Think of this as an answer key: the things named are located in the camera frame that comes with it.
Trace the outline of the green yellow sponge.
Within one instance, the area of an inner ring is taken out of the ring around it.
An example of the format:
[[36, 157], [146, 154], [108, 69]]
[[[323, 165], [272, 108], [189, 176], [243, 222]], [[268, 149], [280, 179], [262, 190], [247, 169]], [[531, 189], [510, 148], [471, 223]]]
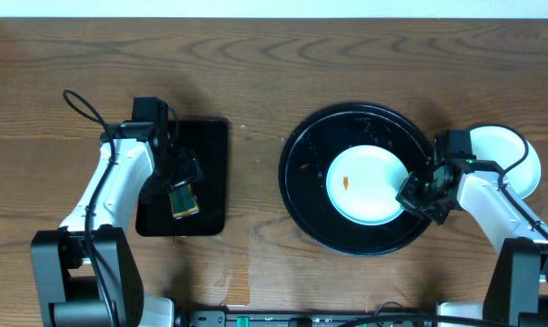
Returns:
[[190, 184], [179, 186], [169, 193], [172, 216], [182, 219], [199, 212], [199, 205]]

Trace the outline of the light blue plate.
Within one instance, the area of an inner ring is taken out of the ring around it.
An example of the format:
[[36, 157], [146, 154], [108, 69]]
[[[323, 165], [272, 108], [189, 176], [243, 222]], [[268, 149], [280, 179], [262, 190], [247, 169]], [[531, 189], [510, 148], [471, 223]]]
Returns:
[[[504, 170], [524, 155], [522, 139], [507, 127], [484, 125], [470, 131], [473, 154], [478, 160], [495, 161]], [[531, 195], [541, 181], [540, 158], [530, 143], [522, 163], [506, 174], [512, 188], [521, 198]]]
[[336, 211], [367, 226], [397, 218], [403, 206], [396, 200], [409, 173], [391, 152], [375, 145], [357, 145], [338, 154], [326, 174], [326, 191]]

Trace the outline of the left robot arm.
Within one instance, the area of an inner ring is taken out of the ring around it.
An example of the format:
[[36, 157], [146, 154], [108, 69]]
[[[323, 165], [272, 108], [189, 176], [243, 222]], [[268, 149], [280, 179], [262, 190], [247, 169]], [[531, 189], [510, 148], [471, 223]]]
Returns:
[[45, 326], [176, 326], [173, 300], [144, 292], [126, 230], [138, 204], [166, 198], [173, 219], [199, 213], [192, 184], [203, 174], [177, 148], [174, 108], [137, 97], [130, 120], [100, 124], [100, 158], [83, 196], [58, 228], [39, 231], [30, 251]]

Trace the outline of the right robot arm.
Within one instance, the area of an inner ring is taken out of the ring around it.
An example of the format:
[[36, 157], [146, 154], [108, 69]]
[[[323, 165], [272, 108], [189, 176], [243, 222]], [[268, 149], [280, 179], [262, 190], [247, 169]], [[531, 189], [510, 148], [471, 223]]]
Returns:
[[[478, 138], [477, 130], [448, 130], [434, 140], [434, 160], [426, 172], [413, 171], [396, 195], [403, 208], [438, 224], [451, 210], [464, 210], [478, 223], [498, 252], [482, 302], [441, 302], [433, 325], [548, 326], [548, 225], [522, 200], [507, 174], [523, 164], [532, 147], [508, 126]], [[522, 143], [511, 151], [514, 162], [502, 167], [476, 157], [477, 144], [490, 146], [505, 136]]]

